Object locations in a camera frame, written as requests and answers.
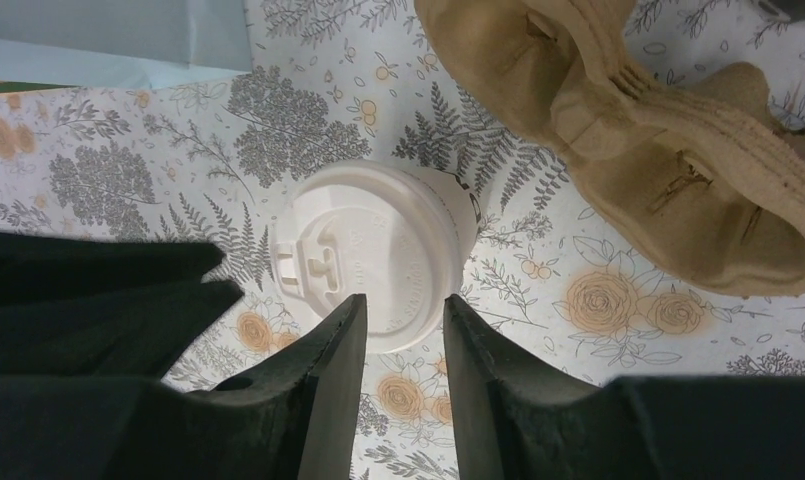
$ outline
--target table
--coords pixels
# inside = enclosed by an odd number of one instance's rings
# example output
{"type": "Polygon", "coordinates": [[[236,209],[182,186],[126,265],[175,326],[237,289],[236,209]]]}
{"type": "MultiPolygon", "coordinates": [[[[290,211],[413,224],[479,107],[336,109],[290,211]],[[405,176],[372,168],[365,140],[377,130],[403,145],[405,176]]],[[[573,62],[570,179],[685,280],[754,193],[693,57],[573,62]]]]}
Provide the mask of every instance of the table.
{"type": "MultiPolygon", "coordinates": [[[[214,276],[238,280],[246,297],[168,384],[210,388],[305,333],[269,275],[270,224],[297,181],[362,157],[455,170],[476,186],[487,214],[464,298],[573,376],[805,375],[805,295],[724,297],[655,269],[581,199],[563,162],[456,86],[410,0],[247,8],[251,76],[0,96],[0,230],[207,239],[229,254],[214,276]]],[[[804,26],[764,21],[746,1],[644,0],[624,34],[669,85],[757,64],[774,115],[805,126],[804,26]]],[[[436,331],[367,358],[354,477],[458,477],[442,350],[436,331]]]]}

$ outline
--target tablecloth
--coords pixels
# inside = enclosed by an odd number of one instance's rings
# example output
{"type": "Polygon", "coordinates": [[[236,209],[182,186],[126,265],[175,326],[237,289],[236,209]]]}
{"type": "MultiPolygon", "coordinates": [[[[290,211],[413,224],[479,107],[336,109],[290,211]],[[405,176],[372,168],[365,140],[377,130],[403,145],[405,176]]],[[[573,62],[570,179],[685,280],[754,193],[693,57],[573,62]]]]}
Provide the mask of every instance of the tablecloth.
{"type": "MultiPolygon", "coordinates": [[[[475,185],[486,215],[463,297],[573,376],[805,375],[805,295],[719,296],[654,268],[582,200],[560,159],[452,81],[411,0],[248,0],[247,18],[252,75],[0,97],[0,230],[206,239],[228,253],[213,275],[246,297],[169,385],[210,388],[305,333],[275,293],[269,229],[299,180],[347,158],[457,171],[475,185]]],[[[772,112],[805,126],[805,26],[764,20],[746,0],[644,0],[624,35],[669,85],[755,63],[772,112]]],[[[438,330],[368,356],[353,477],[458,478],[442,351],[438,330]]]]}

